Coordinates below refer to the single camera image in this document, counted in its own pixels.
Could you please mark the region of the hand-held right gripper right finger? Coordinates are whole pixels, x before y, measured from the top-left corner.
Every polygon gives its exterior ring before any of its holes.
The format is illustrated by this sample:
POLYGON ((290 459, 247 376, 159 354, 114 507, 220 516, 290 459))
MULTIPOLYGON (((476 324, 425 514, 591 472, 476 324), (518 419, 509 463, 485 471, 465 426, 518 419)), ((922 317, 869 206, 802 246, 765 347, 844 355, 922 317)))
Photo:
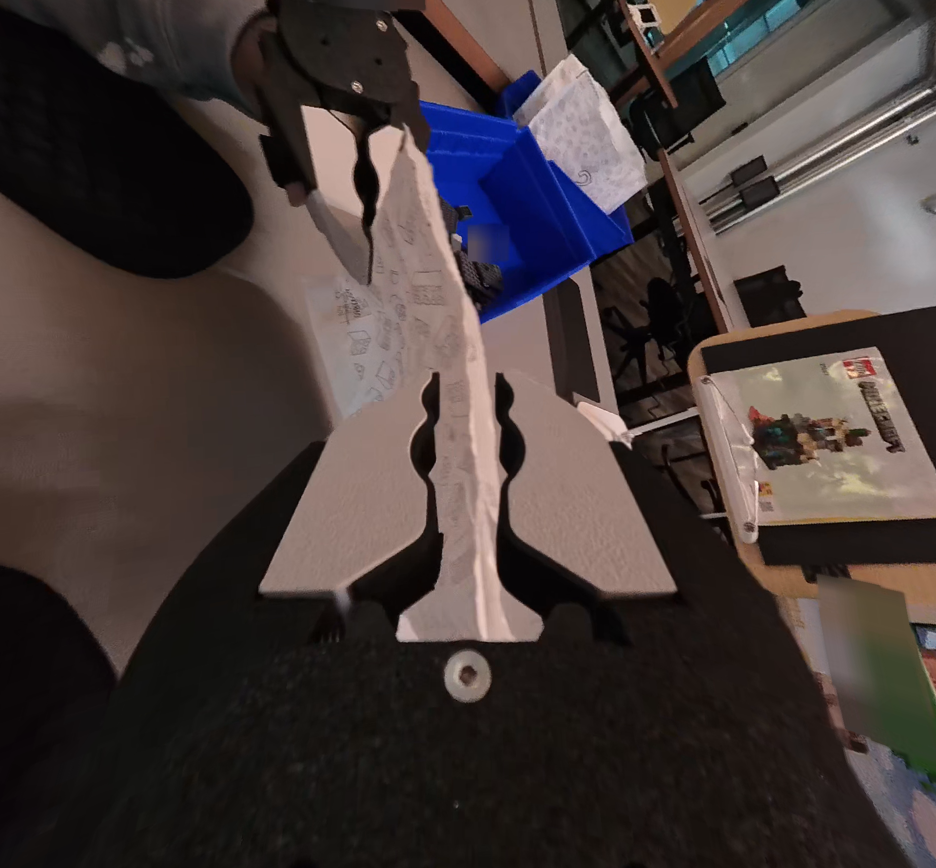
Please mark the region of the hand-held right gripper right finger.
POLYGON ((516 370, 497 401, 510 529, 519 542, 612 597, 676 593, 649 524, 612 450, 622 433, 516 370))

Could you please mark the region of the black wrist rest pad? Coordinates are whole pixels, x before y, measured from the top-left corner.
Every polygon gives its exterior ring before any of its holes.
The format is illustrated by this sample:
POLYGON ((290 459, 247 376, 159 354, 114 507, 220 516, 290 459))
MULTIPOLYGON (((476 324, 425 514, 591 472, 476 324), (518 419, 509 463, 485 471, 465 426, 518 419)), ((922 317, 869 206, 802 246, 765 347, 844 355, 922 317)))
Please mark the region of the black wrist rest pad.
POLYGON ((191 277, 254 226, 240 177, 156 90, 6 10, 1 192, 78 249, 147 278, 191 277))

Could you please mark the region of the blue plastic bin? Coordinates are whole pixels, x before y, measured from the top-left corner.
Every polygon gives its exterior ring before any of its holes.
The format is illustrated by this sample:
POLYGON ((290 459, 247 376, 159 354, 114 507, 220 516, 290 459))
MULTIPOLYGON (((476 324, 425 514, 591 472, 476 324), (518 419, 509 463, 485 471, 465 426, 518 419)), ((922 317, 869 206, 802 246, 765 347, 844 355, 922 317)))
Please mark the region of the blue plastic bin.
POLYGON ((500 118, 514 119, 541 83, 542 77, 536 71, 528 70, 500 91, 495 102, 494 114, 500 118))
POLYGON ((597 258, 631 245, 624 212, 605 212, 514 121, 420 102, 427 158, 458 233, 481 226, 506 245, 503 289, 479 313, 494 320, 555 288, 597 258))

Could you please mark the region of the lego instruction booklet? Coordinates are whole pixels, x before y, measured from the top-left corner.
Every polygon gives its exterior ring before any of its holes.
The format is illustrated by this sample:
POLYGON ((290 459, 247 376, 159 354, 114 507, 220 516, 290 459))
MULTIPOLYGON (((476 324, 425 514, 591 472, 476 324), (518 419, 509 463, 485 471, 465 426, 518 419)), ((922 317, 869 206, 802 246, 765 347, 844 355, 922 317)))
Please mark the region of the lego instruction booklet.
POLYGON ((711 372, 701 385, 756 528, 934 518, 934 463, 878 347, 711 372))

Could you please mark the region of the white stand base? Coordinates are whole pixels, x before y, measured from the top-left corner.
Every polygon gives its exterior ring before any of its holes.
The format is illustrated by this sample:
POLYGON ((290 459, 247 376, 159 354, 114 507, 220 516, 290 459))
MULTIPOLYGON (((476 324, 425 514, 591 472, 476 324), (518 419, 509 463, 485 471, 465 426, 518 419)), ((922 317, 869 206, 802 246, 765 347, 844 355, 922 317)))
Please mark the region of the white stand base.
MULTIPOLYGON (((709 374, 823 353, 876 347, 907 407, 919 439, 935 461, 935 309, 867 317, 810 316, 713 336, 690 356, 709 374)), ((758 543, 770 568, 934 565, 934 518, 781 525, 758 543)))

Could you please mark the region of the person's left hand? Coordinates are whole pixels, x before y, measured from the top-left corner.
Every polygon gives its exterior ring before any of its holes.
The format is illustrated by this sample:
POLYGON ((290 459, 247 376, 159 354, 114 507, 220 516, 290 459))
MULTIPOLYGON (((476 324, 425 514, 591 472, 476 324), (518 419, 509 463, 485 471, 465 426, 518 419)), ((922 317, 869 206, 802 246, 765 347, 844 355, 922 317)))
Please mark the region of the person's left hand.
POLYGON ((261 40, 265 33, 276 30, 277 22, 271 14, 257 14, 241 29, 229 59, 231 74, 238 90, 239 102, 235 107, 266 127, 269 136, 273 134, 273 130, 267 124, 258 95, 259 81, 265 69, 261 40))

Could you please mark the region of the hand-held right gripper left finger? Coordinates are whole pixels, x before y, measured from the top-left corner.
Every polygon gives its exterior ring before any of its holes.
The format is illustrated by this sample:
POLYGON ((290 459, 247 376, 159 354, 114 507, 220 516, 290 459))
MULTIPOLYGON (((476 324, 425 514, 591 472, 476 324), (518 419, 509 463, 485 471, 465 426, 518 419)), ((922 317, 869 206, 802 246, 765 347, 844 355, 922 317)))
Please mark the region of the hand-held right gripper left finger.
POLYGON ((263 577, 271 598, 422 599, 441 570, 438 372, 365 405, 332 432, 263 577))

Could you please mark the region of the black office chair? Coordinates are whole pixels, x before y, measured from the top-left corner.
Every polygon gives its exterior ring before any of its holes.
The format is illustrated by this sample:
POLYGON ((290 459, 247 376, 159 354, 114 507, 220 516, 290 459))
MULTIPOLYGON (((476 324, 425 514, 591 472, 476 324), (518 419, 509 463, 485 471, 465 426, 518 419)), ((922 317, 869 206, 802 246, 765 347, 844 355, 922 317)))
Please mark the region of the black office chair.
POLYGON ((638 96, 628 111, 631 136, 653 161, 659 160, 662 150, 669 153, 693 143, 693 131, 726 106, 706 56, 675 76, 671 88, 676 105, 649 90, 638 96))

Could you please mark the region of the heap of dark lego parts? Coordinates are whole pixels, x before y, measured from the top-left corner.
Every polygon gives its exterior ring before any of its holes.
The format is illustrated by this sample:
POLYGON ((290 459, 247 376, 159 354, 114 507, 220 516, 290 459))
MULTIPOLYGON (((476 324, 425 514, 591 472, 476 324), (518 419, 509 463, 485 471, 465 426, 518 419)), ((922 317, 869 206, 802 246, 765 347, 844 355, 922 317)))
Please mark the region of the heap of dark lego parts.
POLYGON ((486 311, 503 293, 503 274, 499 266, 480 262, 469 256, 466 245, 458 231, 459 223, 472 218, 468 207, 452 207, 440 199, 443 223, 446 227, 451 252, 460 272, 462 283, 478 314, 486 311))

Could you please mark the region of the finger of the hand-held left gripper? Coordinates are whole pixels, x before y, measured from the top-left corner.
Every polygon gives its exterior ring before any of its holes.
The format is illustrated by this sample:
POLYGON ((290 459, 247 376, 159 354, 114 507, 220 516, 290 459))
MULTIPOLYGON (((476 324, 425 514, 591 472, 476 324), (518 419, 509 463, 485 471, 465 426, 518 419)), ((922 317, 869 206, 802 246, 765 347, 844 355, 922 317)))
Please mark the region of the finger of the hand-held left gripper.
POLYGON ((301 115, 313 172, 306 209, 347 274, 368 285, 380 192, 370 138, 326 109, 303 106, 301 115))
POLYGON ((405 132, 385 125, 361 140, 361 224, 370 227, 390 187, 392 169, 404 143, 405 132))

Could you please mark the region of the silver ceiling pipes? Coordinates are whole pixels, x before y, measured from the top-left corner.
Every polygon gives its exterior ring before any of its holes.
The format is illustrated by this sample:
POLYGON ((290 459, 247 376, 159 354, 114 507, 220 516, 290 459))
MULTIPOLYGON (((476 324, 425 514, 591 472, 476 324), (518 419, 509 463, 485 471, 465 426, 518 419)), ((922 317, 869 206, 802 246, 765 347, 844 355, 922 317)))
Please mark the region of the silver ceiling pipes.
POLYGON ((768 170, 780 185, 780 195, 765 207, 745 213, 740 189, 731 185, 729 174, 701 206, 716 233, 723 233, 756 213, 785 202, 824 179, 856 164, 864 157, 900 139, 918 141, 920 130, 934 121, 934 81, 921 81, 886 99, 877 107, 852 118, 803 149, 779 159, 766 159, 768 170))

